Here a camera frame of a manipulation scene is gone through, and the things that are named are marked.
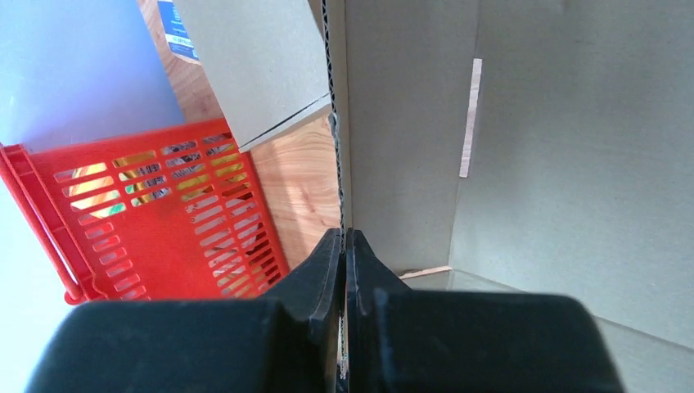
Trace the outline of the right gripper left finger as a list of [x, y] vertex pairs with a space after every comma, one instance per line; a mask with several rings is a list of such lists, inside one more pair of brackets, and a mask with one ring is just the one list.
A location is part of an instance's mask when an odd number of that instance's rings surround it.
[[94, 301], [49, 341], [29, 392], [336, 392], [341, 231], [252, 300]]

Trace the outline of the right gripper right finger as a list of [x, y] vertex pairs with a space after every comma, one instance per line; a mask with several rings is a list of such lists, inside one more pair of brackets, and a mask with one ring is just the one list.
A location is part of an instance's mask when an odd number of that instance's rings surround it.
[[568, 296], [414, 290], [345, 235], [351, 392], [621, 392], [593, 317]]

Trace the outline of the cardboard box stack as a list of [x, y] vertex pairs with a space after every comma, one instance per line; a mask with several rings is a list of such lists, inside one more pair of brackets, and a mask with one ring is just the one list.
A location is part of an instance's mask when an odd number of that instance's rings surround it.
[[324, 1], [345, 231], [414, 290], [552, 294], [693, 389], [693, 4]]

